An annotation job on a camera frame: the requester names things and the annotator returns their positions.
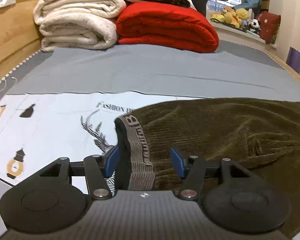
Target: folded red comforter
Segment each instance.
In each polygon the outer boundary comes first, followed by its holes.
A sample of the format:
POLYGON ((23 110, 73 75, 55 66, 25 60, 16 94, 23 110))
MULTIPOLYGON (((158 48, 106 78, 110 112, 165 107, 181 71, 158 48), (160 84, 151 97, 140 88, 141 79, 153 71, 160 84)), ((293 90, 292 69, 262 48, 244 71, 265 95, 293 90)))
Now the folded red comforter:
POLYGON ((154 44, 196 52, 213 52, 219 45, 217 32, 192 8, 156 2, 129 5, 119 15, 120 44, 154 44))

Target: green corduroy fabric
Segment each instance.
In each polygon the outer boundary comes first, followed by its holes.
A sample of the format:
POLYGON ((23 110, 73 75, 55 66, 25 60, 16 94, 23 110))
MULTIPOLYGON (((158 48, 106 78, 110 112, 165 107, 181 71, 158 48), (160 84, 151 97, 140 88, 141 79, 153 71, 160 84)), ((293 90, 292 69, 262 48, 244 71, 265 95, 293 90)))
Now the green corduroy fabric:
POLYGON ((300 102, 170 101, 134 110, 132 115, 149 146, 153 190, 175 190, 182 183, 170 164, 170 147, 208 161, 231 158, 288 196, 291 215, 282 231, 289 237, 300 231, 300 102))

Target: yellow plush toy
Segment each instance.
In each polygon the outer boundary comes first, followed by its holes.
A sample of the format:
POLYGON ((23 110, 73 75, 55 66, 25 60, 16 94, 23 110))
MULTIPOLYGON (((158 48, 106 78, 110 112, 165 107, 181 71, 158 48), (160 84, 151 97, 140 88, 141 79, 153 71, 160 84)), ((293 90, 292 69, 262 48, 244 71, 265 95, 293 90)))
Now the yellow plush toy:
POLYGON ((233 17, 231 12, 227 12, 225 14, 225 22, 228 24, 233 25, 234 27, 236 27, 237 29, 240 28, 239 23, 237 22, 237 20, 233 17))
POLYGON ((211 14, 210 20, 216 23, 224 23, 225 17, 222 14, 211 14))
POLYGON ((233 10, 230 6, 224 6, 222 9, 222 15, 224 16, 227 12, 231 12, 233 16, 236 16, 235 10, 233 10))
POLYGON ((248 20, 249 19, 249 13, 244 8, 240 8, 240 9, 236 10, 235 13, 237 14, 237 17, 242 19, 242 20, 248 20))
POLYGON ((241 20, 240 26, 245 26, 248 24, 247 20, 249 20, 250 16, 246 9, 240 8, 240 9, 236 10, 235 13, 237 14, 238 22, 239 22, 239 19, 241 20))

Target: round black pad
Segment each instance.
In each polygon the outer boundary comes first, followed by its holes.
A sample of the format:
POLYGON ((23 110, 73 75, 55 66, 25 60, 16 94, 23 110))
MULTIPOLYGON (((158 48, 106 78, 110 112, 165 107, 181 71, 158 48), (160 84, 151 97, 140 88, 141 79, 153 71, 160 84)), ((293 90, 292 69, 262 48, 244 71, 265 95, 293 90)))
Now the round black pad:
POLYGON ((79 220, 86 206, 79 189, 46 177, 8 190, 0 200, 0 215, 7 227, 17 231, 49 233, 79 220))
POLYGON ((288 218, 287 198, 266 184, 230 182, 212 189, 203 207, 217 225, 238 233, 261 234, 280 227, 288 218))

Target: blue gripper pad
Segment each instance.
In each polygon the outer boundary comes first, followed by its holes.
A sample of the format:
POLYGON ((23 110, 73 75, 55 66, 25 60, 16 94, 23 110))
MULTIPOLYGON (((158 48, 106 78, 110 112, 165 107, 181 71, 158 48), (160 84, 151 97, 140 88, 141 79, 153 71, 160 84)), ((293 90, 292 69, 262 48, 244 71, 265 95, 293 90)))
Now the blue gripper pad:
POLYGON ((170 162, 178 176, 184 179, 186 177, 186 169, 183 165, 182 158, 174 148, 170 149, 170 162))
POLYGON ((120 152, 118 146, 116 146, 106 161, 106 165, 105 165, 106 179, 109 179, 112 176, 115 168, 118 166, 119 159, 120 159, 120 152))

